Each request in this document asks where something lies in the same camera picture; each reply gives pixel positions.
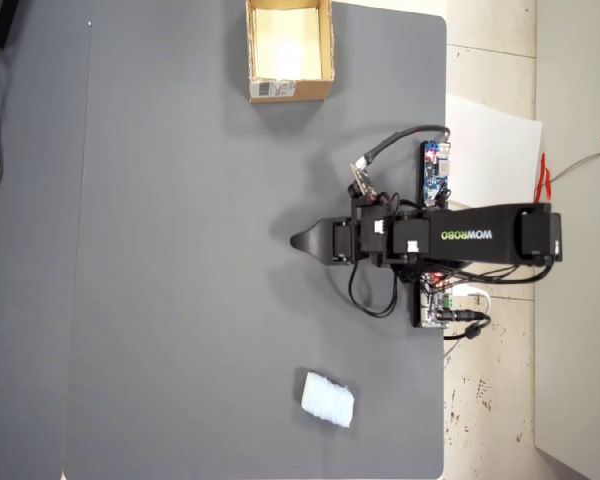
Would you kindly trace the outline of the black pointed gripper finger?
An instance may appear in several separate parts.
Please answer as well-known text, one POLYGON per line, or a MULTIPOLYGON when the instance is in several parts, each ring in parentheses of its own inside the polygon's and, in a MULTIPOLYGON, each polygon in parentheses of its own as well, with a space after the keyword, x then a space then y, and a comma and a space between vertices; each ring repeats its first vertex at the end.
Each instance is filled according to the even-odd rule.
POLYGON ((331 219, 320 219, 308 229, 292 235, 290 245, 314 257, 321 264, 333 264, 333 231, 334 222, 331 219))

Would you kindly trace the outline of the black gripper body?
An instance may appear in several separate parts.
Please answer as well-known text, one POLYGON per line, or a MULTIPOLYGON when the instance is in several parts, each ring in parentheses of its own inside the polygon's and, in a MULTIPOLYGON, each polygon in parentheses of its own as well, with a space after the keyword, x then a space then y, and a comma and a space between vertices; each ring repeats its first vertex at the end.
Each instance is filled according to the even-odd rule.
POLYGON ((368 199, 351 201, 349 217, 337 219, 332 229, 335 262, 353 263, 383 252, 386 206, 368 199))

